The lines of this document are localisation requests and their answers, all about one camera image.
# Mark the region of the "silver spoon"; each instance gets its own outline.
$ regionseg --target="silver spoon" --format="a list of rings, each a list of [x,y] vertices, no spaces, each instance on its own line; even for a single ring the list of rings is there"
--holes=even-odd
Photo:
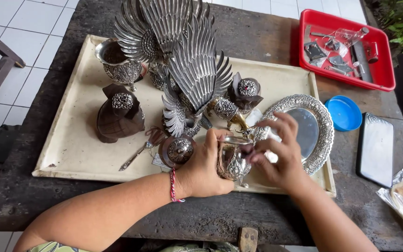
[[[145,149],[152,149],[156,146],[158,146],[165,138],[166,135],[165,133],[158,129],[158,128],[152,128],[149,131],[146,132],[146,135],[150,135],[149,140],[146,142],[144,147],[132,158],[130,158],[126,163],[124,163],[119,171],[123,171],[128,168],[128,166],[141,154],[142,151]]]

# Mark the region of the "hand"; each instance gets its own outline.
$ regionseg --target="hand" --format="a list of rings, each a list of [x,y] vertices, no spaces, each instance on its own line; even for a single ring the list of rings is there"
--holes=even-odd
[[[224,129],[209,129],[205,143],[197,146],[189,161],[176,170],[177,198],[210,197],[227,194],[234,189],[234,182],[217,175],[217,140],[224,135],[232,133]]]
[[[265,120],[256,124],[258,127],[269,126],[276,129],[282,141],[266,139],[258,141],[255,145],[256,154],[251,157],[251,163],[261,170],[268,180],[277,187],[285,190],[289,195],[303,193],[308,188],[310,177],[305,173],[301,163],[301,148],[296,141],[298,123],[286,113],[274,112],[276,121]],[[271,151],[278,156],[276,164],[270,163],[264,155]]]

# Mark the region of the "patterned clothing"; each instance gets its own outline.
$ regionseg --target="patterned clothing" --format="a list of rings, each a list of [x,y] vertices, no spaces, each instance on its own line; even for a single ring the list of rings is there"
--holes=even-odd
[[[86,250],[71,248],[58,242],[48,242],[31,248],[26,252],[88,252]],[[239,252],[239,249],[230,243],[203,243],[203,248],[197,244],[185,244],[165,248],[160,252]]]

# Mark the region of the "ornate plate rim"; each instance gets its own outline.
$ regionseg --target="ornate plate rim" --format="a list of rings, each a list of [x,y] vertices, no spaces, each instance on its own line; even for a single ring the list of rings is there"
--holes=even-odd
[[[326,162],[332,145],[334,143],[334,124],[332,117],[326,106],[315,97],[307,94],[289,95],[277,103],[273,104],[265,113],[263,120],[269,119],[276,121],[273,112],[287,112],[293,108],[305,108],[313,111],[318,120],[319,137],[318,141],[309,157],[303,162],[303,168],[309,175],[316,173]],[[256,129],[254,141],[265,139],[270,127],[258,127]]]

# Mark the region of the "silver cup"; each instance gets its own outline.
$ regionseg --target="silver cup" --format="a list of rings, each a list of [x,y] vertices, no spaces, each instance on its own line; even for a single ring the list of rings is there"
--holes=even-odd
[[[137,60],[130,60],[121,50],[117,38],[110,38],[98,44],[95,49],[96,58],[103,63],[104,70],[113,81],[128,84],[130,91],[135,92],[133,82],[139,78],[142,65]]]
[[[253,141],[237,136],[219,140],[217,174],[223,179],[236,181],[250,172],[251,164],[245,158],[253,150]]]

